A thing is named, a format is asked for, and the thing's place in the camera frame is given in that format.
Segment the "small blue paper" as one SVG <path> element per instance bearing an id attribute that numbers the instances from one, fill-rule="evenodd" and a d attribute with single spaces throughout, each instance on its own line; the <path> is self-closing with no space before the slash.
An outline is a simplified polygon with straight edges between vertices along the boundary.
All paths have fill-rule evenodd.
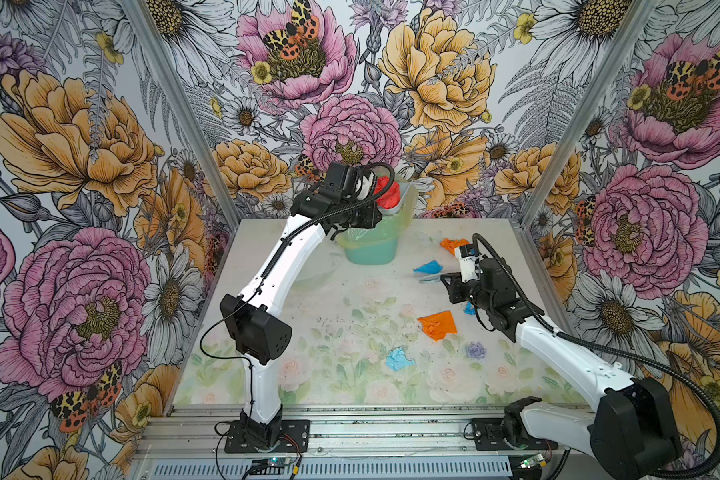
<path id="1" fill-rule="evenodd" d="M 467 315 L 470 315 L 470 316 L 476 316 L 476 315 L 477 315 L 477 310 L 476 310 L 475 306 L 474 306 L 472 303 L 470 303 L 470 302 L 467 302 L 467 303 L 466 303 L 466 305 L 465 305 L 465 307 L 464 307 L 464 312 L 465 312 Z"/>

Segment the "red paper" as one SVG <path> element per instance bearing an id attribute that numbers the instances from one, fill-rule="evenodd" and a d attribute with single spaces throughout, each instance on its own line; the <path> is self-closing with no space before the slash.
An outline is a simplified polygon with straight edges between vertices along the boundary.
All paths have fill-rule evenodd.
<path id="1" fill-rule="evenodd" d="M 376 203 L 380 209 L 395 209 L 401 201 L 400 185 L 396 181 L 391 181 L 389 177 L 379 177 L 376 181 L 374 195 L 384 192 Z"/>

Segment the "purple paper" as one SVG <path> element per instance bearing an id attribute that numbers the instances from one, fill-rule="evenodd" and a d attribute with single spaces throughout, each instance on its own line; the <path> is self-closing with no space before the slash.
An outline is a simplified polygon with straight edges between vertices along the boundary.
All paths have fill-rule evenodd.
<path id="1" fill-rule="evenodd" d="M 480 342 L 470 342 L 465 347 L 465 354 L 468 359 L 482 360 L 486 356 L 486 349 Z"/>

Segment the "grey-green plastic dustpan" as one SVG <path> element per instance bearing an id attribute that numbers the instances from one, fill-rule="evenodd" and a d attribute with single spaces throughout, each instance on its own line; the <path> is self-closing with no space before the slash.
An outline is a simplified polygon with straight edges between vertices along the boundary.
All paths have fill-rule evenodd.
<path id="1" fill-rule="evenodd" d="M 395 215 L 409 218 L 413 216 L 417 196 L 417 188 L 411 182 L 395 181 L 376 204 L 384 218 Z"/>

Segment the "light blue paper front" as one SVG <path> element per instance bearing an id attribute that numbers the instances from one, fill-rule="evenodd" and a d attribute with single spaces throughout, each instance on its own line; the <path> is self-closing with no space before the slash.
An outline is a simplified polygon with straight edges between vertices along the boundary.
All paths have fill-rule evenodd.
<path id="1" fill-rule="evenodd" d="M 407 357 L 402 347 L 397 347 L 387 355 L 385 365 L 392 371 L 399 372 L 402 369 L 414 366 L 415 361 Z"/>

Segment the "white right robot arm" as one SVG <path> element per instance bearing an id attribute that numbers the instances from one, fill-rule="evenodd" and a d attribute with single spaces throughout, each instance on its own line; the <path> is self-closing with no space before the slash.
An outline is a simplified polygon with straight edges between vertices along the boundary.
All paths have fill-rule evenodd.
<path id="1" fill-rule="evenodd" d="M 451 303 L 471 303 L 479 324 L 542 359 L 590 407 L 589 412 L 526 397 L 504 409 L 510 446 L 549 441 L 597 460 L 614 479 L 654 476 L 682 454 L 680 436 L 661 383 L 638 379 L 615 363 L 563 338 L 562 330 L 530 302 L 502 260 L 468 257 L 457 273 L 440 277 Z"/>

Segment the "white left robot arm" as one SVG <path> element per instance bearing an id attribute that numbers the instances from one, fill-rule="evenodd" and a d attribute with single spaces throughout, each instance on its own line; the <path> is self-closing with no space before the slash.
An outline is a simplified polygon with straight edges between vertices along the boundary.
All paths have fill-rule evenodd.
<path id="1" fill-rule="evenodd" d="M 272 450 L 281 436 L 276 361 L 291 341 L 292 328 L 279 315 L 291 287 L 331 231 L 372 229 L 381 221 L 378 201 L 394 180 L 394 169 L 385 163 L 331 164 L 322 182 L 296 196 L 278 242 L 254 278 L 238 295 L 221 301 L 222 321 L 247 364 L 240 425 L 255 448 Z"/>

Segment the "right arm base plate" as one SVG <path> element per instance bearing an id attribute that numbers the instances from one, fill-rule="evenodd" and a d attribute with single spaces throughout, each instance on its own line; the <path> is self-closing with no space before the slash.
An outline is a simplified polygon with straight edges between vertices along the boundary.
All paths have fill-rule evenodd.
<path id="1" fill-rule="evenodd" d="M 522 427 L 498 417 L 473 418 L 462 432 L 471 440 L 477 451 L 530 451 L 544 452 L 558 449 L 557 442 L 531 437 Z"/>

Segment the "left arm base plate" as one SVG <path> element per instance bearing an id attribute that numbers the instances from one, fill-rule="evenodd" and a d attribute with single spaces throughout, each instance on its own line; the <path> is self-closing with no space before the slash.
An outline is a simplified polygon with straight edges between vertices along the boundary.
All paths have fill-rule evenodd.
<path id="1" fill-rule="evenodd" d="M 227 454 L 306 453 L 311 422 L 306 419 L 275 420 L 271 425 L 233 421 L 224 435 Z"/>

